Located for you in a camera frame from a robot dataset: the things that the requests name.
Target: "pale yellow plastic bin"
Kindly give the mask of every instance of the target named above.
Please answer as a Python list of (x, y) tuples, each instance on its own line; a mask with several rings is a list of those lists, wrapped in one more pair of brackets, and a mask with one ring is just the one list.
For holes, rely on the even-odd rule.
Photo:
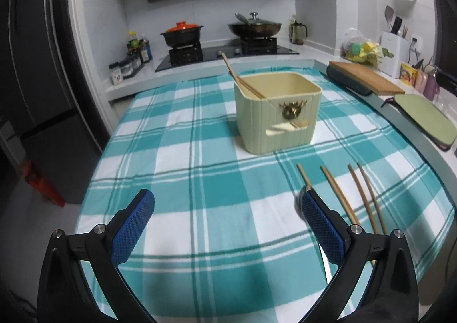
[(311, 142), (322, 94), (318, 85), (293, 71), (243, 79), (266, 97), (235, 84), (238, 130), (248, 152), (265, 154)]

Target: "checkered tablecloth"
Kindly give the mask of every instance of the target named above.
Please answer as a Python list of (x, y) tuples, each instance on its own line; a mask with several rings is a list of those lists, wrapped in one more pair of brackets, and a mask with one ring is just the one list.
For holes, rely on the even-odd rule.
[[(308, 311), (326, 280), (316, 240), (295, 210), (303, 186), (296, 163), (349, 222), (319, 169), (326, 166), (371, 232), (347, 169), (361, 162), (388, 230), (406, 234), (418, 279), (440, 250), (454, 210), (417, 151), (315, 69), (257, 71), (278, 70), (298, 71), (323, 89), (309, 145), (263, 156), (246, 152), (234, 85), (221, 75), (139, 94), (103, 153), (77, 232), (108, 223), (140, 189), (154, 193), (155, 213), (119, 269), (159, 322), (291, 323)], [(101, 310), (112, 315), (90, 265), (83, 267)], [(357, 306), (371, 270), (367, 263), (345, 314)]]

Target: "wooden cutting board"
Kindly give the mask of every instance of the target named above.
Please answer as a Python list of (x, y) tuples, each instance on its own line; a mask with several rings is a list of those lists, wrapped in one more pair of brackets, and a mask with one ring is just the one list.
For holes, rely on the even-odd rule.
[(341, 71), (353, 80), (368, 87), (376, 95), (398, 95), (405, 93), (400, 87), (360, 64), (331, 61), (329, 65)]

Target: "white countertop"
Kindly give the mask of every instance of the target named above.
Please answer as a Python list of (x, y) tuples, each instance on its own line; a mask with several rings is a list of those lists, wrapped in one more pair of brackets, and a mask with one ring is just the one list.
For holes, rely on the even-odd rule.
[[(286, 41), (278, 39), (278, 44), (299, 52), (299, 55), (265, 55), (258, 57), (242, 57), (230, 59), (230, 63), (238, 72), (253, 68), (267, 66), (300, 66), (316, 67), (322, 73), (326, 73), (326, 68), (330, 61), (347, 61), (341, 57), (327, 54), (316, 50), (310, 46), (292, 45)], [(145, 66), (134, 78), (125, 80), (118, 86), (109, 86), (107, 98), (110, 101), (124, 96), (134, 95), (138, 92), (152, 89), (165, 84), (183, 82), (202, 77), (210, 77), (218, 74), (227, 73), (227, 67), (223, 60), (208, 61), (183, 67), (167, 69), (155, 72), (157, 66), (163, 58), (152, 61)], [(396, 84), (406, 93), (420, 95), (413, 87), (407, 86), (400, 80), (393, 79), (382, 72), (378, 72), (384, 78)], [(457, 204), (457, 157), (454, 152), (457, 148), (457, 141), (448, 152), (440, 150), (427, 136), (421, 133), (414, 124), (407, 120), (395, 107), (386, 105), (381, 109), (381, 105), (389, 96), (377, 96), (374, 93), (370, 96), (359, 96), (377, 112), (383, 115), (392, 123), (412, 145), (421, 153), (424, 159), (433, 167), (438, 177), (443, 182), (449, 197)], [(457, 125), (457, 111), (450, 109), (450, 120)]]

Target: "black glass cooktop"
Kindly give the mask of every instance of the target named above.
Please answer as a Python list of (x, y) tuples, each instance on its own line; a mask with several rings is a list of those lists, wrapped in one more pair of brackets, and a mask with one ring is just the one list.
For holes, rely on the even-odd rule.
[(194, 45), (185, 49), (170, 51), (155, 71), (182, 67), (204, 61), (221, 60), (222, 53), (229, 58), (259, 55), (298, 55), (299, 53), (276, 44), (275, 38), (262, 39), (256, 42), (242, 42), (224, 46), (201, 48)]

